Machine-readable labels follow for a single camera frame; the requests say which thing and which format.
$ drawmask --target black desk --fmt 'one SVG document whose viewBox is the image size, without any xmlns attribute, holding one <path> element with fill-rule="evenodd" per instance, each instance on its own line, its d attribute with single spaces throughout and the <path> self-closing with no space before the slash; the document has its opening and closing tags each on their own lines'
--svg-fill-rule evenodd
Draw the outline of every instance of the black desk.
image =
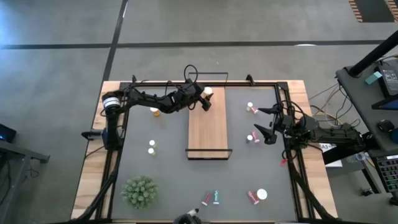
<svg viewBox="0 0 398 224">
<path fill-rule="evenodd" d="M 388 63 L 391 66 L 398 67 L 396 60 L 390 60 Z M 382 133 L 377 127 L 377 123 L 382 119 L 389 119 L 398 126 L 398 111 L 373 110 L 371 108 L 372 104 L 384 99 L 378 82 L 370 85 L 365 82 L 365 79 L 374 73 L 375 67 L 376 64 L 373 64 L 365 69 L 359 78 L 351 77 L 345 68 L 338 70 L 336 75 L 366 127 L 379 144 L 380 149 L 370 150 L 369 155 L 371 157 L 390 156 L 398 154 L 398 144 L 392 142 L 387 133 Z"/>
</svg>

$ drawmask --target computer monitor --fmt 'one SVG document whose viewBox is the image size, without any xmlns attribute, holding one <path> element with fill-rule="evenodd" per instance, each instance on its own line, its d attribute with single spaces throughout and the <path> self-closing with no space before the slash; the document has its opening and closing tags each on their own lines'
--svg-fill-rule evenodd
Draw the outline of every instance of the computer monitor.
<svg viewBox="0 0 398 224">
<path fill-rule="evenodd" d="M 374 110 L 398 110 L 398 94 L 372 105 Z"/>
</svg>

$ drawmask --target concrete floor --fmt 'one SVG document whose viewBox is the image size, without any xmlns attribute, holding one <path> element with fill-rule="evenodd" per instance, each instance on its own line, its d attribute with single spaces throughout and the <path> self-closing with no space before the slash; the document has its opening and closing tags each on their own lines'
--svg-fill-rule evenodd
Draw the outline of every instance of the concrete floor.
<svg viewBox="0 0 398 224">
<path fill-rule="evenodd" d="M 109 44 L 122 0 L 0 0 L 0 44 Z M 275 40 L 377 40 L 395 23 L 360 24 L 348 0 L 130 0 L 120 43 Z M 118 49 L 110 80 L 182 79 L 186 64 L 203 72 L 229 72 L 230 80 L 301 79 L 308 96 L 336 83 L 335 70 L 351 65 L 374 45 Z M 17 143 L 51 154 L 28 179 L 13 223 L 69 219 L 86 141 L 109 49 L 0 50 L 0 123 L 16 129 Z M 328 94 L 311 100 L 320 106 Z M 328 112 L 336 113 L 336 94 Z M 351 110 L 342 120 L 357 117 Z M 358 126 L 361 132 L 366 127 Z M 330 178 L 339 217 L 393 223 L 398 208 L 388 194 L 359 197 L 362 173 Z"/>
</svg>

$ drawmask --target wooden table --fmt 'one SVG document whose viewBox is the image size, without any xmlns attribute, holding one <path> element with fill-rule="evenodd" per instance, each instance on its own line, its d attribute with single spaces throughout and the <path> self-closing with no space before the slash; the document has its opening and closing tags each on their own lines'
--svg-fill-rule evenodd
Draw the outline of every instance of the wooden table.
<svg viewBox="0 0 398 224">
<path fill-rule="evenodd" d="M 202 83 L 215 82 L 215 81 L 199 81 Z M 256 81 L 256 82 L 287 82 L 289 86 L 290 99 L 298 104 L 304 113 L 311 115 L 310 103 L 308 102 L 307 92 L 305 91 L 305 85 L 302 80 L 273 80 L 273 81 Z M 109 91 L 118 90 L 120 86 L 119 81 L 104 82 L 101 93 L 98 100 L 98 105 L 95 113 L 93 128 L 103 129 L 105 127 L 105 117 L 100 116 L 103 109 L 101 96 Z M 90 141 L 87 148 L 87 154 L 94 151 L 95 149 L 103 145 L 102 140 Z M 303 149 L 303 159 L 305 164 L 305 171 L 307 173 L 308 184 L 311 191 L 314 193 L 319 202 L 326 208 L 326 210 L 337 217 L 335 202 L 331 194 L 328 176 L 326 174 L 325 164 L 323 163 L 322 153 L 314 148 L 308 147 Z M 117 152 L 113 152 L 111 167 L 114 167 Z M 80 182 L 76 193 L 75 203 L 72 210 L 71 218 L 79 217 L 87 208 L 87 206 L 95 198 L 101 187 L 101 180 L 104 171 L 104 164 L 106 160 L 106 150 L 101 149 L 98 152 L 90 155 L 84 161 L 83 168 L 81 171 Z M 304 217 L 308 217 L 308 211 L 306 209 L 306 198 L 301 190 L 299 190 L 300 201 L 302 204 L 302 210 Z M 106 217 L 110 198 L 110 189 L 105 196 L 103 217 Z"/>
</svg>

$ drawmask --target green plant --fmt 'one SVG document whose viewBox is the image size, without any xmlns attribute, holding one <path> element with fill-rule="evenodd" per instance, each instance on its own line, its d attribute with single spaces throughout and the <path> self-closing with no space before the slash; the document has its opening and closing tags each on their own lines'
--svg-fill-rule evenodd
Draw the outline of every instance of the green plant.
<svg viewBox="0 0 398 224">
<path fill-rule="evenodd" d="M 123 185 L 121 195 L 123 200 L 135 209 L 145 209 L 154 203 L 158 190 L 159 188 L 152 177 L 141 175 L 128 180 L 127 184 Z"/>
</svg>

